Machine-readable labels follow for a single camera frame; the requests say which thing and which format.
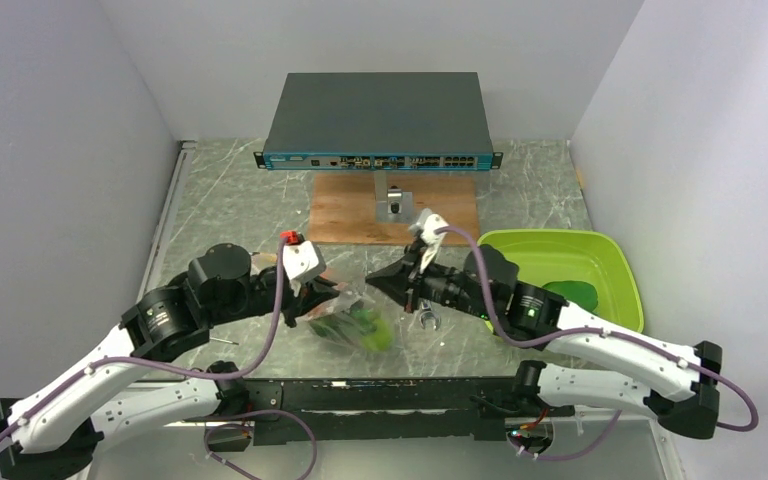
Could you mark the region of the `clear zip top bag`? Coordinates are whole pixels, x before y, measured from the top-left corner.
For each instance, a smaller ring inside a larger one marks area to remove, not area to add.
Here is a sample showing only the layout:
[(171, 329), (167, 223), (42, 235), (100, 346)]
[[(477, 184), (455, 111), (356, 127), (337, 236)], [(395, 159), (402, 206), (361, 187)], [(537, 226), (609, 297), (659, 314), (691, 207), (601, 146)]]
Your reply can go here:
[(392, 316), (384, 312), (383, 307), (366, 291), (360, 281), (340, 276), (322, 277), (336, 282), (340, 294), (336, 299), (321, 304), (302, 317), (302, 321), (314, 335), (336, 345), (367, 351), (358, 343), (358, 327), (363, 321), (380, 317), (392, 327), (394, 345)]

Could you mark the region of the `green apple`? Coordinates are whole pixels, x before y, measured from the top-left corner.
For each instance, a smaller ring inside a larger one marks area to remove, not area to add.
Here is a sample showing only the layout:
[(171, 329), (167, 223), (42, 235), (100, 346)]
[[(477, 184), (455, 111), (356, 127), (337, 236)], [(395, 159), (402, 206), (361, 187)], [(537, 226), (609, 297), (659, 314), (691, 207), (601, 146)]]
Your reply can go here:
[(359, 345), (370, 352), (384, 352), (393, 345), (393, 330), (390, 324), (380, 317), (360, 323)]

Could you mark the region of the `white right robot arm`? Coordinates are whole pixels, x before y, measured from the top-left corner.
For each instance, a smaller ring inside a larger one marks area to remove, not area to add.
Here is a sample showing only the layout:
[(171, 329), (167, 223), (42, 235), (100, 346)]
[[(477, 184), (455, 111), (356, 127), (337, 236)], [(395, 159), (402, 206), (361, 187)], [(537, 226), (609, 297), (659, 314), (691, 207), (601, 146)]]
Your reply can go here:
[(421, 240), (407, 246), (395, 262), (366, 276), (367, 285), (411, 312), (428, 300), (473, 317), (488, 316), (480, 283), (484, 269), (501, 331), (519, 348), (535, 347), (578, 357), (597, 365), (583, 370), (525, 362), (517, 372), (512, 405), (524, 415), (541, 408), (592, 405), (647, 416), (668, 431), (692, 439), (713, 437), (720, 395), (713, 374), (721, 348), (662, 342), (600, 318), (571, 299), (519, 280), (519, 268), (490, 245), (483, 258), (469, 254), (462, 268), (424, 262)]

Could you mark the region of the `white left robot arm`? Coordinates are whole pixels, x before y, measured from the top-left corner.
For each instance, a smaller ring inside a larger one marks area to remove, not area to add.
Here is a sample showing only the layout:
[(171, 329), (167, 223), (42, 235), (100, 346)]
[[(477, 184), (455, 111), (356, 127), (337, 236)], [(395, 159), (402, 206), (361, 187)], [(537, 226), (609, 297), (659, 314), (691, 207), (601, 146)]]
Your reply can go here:
[(22, 399), (0, 398), (0, 475), (67, 479), (119, 441), (180, 420), (232, 420), (251, 410), (249, 367), (176, 365), (213, 328), (263, 315), (294, 327), (335, 299), (320, 249), (286, 233), (275, 262), (255, 270), (243, 247), (209, 248), (147, 292), (105, 338), (57, 379)]

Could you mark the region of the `lime green food tray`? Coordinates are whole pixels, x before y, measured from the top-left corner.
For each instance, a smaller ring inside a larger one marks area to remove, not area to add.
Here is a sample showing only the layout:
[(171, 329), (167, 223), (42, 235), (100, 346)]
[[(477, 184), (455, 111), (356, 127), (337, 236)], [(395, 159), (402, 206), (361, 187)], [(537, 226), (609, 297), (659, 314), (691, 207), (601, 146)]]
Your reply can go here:
[(543, 287), (560, 280), (592, 284), (599, 317), (641, 333), (643, 306), (630, 264), (610, 237), (593, 231), (509, 229), (488, 232), (478, 240), (519, 267), (518, 279)]

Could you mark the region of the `silver open-end wrench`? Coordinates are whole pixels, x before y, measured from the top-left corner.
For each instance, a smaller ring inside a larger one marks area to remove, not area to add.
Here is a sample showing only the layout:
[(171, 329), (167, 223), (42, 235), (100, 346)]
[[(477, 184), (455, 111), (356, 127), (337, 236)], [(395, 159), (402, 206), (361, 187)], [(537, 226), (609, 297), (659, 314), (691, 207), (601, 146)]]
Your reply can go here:
[(419, 301), (416, 318), (422, 329), (432, 327), (434, 330), (438, 330), (441, 326), (440, 316), (434, 311), (432, 302), (426, 299)]

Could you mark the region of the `brown wooden board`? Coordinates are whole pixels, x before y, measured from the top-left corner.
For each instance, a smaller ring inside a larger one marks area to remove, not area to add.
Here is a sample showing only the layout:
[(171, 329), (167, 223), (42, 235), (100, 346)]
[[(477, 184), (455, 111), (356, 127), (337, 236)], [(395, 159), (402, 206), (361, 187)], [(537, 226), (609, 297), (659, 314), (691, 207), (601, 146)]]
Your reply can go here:
[(379, 172), (315, 174), (305, 237), (322, 244), (404, 245), (425, 208), (480, 236), (473, 178)]

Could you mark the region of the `white green bok choy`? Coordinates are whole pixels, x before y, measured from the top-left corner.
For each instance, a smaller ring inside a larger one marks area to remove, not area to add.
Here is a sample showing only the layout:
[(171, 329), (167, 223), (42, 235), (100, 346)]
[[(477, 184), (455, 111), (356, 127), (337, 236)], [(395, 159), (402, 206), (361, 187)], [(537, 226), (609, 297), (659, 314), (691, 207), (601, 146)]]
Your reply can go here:
[(544, 284), (543, 288), (564, 297), (589, 312), (594, 312), (598, 308), (597, 289), (588, 282), (580, 280), (552, 281)]

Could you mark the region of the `metal switch stand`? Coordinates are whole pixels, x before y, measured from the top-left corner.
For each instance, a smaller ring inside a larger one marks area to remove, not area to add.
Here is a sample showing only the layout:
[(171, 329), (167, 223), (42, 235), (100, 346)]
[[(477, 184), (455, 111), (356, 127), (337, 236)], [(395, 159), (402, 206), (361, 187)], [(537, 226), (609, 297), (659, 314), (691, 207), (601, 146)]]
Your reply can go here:
[(391, 183), (383, 170), (373, 173), (375, 220), (378, 223), (411, 224), (415, 219), (413, 193)]

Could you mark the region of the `yellow handled screwdriver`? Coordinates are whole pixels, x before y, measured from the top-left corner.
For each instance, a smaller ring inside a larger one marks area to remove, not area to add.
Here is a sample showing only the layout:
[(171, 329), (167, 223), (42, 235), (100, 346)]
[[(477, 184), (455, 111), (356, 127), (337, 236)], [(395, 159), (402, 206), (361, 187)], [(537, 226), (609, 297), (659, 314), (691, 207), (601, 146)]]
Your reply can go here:
[(236, 341), (233, 341), (233, 340), (230, 340), (230, 339), (213, 337), (213, 336), (209, 337), (209, 341), (211, 343), (219, 343), (219, 344), (223, 344), (223, 345), (231, 345), (231, 346), (239, 346), (240, 345), (239, 342), (236, 342)]

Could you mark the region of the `grey network switch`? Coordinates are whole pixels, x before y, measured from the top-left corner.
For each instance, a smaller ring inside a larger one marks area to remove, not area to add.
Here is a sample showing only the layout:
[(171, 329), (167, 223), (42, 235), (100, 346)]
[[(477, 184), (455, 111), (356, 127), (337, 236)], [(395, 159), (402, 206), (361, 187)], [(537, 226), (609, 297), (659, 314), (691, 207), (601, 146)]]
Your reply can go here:
[(264, 170), (490, 171), (475, 72), (290, 73), (261, 150)]

